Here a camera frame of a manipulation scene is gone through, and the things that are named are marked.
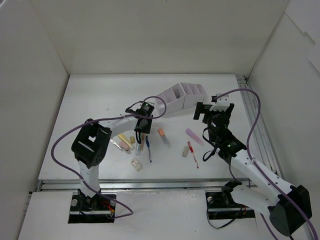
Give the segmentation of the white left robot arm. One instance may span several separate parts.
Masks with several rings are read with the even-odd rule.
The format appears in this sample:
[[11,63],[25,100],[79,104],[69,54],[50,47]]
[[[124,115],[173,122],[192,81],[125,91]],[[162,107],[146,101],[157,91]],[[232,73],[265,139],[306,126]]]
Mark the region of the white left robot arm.
[[80,176],[83,178],[78,194],[87,209],[94,210],[100,204],[99,165],[105,158],[110,140],[133,130],[136,142],[140,144],[142,134],[149,134],[151,131],[154,109],[151,103],[143,102],[136,110],[130,108],[125,110],[133,117],[122,116],[120,119],[109,120],[106,125],[91,123],[91,119],[88,119],[86,122],[89,124],[81,128],[71,150],[78,161]]

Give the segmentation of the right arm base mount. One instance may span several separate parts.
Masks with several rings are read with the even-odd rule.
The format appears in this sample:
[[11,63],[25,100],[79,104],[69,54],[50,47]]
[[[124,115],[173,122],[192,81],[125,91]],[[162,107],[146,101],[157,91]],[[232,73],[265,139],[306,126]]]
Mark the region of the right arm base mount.
[[[231,180],[220,191],[207,191],[205,193],[206,217],[212,228],[220,230],[236,220],[256,218],[253,209],[244,204],[236,203],[231,196],[232,190],[242,185],[242,182],[238,180]],[[217,220],[228,220],[228,222],[217,226],[212,223],[212,221]]]

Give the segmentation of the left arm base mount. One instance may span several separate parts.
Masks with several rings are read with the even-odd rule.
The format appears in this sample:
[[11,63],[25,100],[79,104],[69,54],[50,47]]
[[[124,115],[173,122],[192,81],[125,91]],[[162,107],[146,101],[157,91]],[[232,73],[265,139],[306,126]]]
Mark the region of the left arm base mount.
[[85,200],[78,193],[72,195],[69,208],[69,224],[114,223],[116,203],[100,195]]

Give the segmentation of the orange capped marker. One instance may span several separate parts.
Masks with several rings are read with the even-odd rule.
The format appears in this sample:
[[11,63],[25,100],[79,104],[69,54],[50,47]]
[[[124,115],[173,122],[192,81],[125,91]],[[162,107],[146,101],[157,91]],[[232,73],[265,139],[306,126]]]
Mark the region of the orange capped marker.
[[167,136],[166,136],[165,132],[163,131],[163,129],[162,129],[162,128],[159,128],[159,129],[157,130],[157,132],[159,133],[159,136],[161,137],[164,145],[165,145],[167,148],[171,148],[171,143],[170,143],[169,139],[167,138]]

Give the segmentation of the pink pen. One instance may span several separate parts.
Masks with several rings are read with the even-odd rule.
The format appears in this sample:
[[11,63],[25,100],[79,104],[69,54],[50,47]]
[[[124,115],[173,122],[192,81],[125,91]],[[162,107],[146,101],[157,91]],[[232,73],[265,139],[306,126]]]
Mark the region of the pink pen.
[[143,150],[144,150],[144,145],[145,145],[145,134],[141,133],[141,144],[140,144],[141,152],[143,152]]

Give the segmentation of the purple highlighter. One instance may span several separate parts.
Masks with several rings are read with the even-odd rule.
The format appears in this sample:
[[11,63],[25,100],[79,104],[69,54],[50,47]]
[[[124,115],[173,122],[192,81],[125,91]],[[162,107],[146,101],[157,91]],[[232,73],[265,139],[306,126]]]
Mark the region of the purple highlighter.
[[205,143],[203,142],[202,139],[200,139],[191,129],[187,128],[185,130],[186,134],[191,137],[196,143],[198,143],[200,146],[204,146]]

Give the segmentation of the grey pen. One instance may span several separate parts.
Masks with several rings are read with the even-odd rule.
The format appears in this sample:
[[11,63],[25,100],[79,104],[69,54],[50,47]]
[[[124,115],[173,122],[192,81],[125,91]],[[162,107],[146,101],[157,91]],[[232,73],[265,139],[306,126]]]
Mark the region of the grey pen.
[[178,88],[175,89],[175,96],[176,96],[177,99],[180,98],[180,91],[179,91]]

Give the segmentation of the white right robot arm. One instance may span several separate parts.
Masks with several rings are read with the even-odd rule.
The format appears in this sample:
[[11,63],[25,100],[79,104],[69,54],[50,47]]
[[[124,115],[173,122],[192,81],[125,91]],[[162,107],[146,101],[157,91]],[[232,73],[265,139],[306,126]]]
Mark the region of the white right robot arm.
[[268,218],[272,226],[282,235],[289,237],[312,217],[310,194],[302,185],[294,186],[268,169],[248,154],[248,148],[228,129],[234,104],[218,109],[218,104],[198,102],[194,120],[203,115],[208,133],[204,140],[212,147],[203,156],[206,162],[218,155],[230,167],[246,175],[260,191],[243,186],[238,180],[228,182],[221,193],[221,200],[227,206],[242,204]]

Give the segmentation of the yellow ruler strip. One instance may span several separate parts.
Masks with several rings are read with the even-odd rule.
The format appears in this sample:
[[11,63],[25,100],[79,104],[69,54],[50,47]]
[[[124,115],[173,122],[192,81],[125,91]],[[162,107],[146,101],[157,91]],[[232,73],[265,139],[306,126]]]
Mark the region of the yellow ruler strip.
[[130,149],[134,149],[135,148],[135,146],[130,142],[130,140],[123,133],[120,133],[117,136],[121,141],[126,143],[129,146]]

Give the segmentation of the green capped marker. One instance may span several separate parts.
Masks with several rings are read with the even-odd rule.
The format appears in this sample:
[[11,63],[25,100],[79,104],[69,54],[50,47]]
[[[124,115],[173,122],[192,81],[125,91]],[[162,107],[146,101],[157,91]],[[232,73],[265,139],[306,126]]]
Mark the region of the green capped marker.
[[140,156],[141,155],[141,148],[142,148],[142,138],[141,134],[138,132],[136,135],[136,149],[135,149],[135,155]]

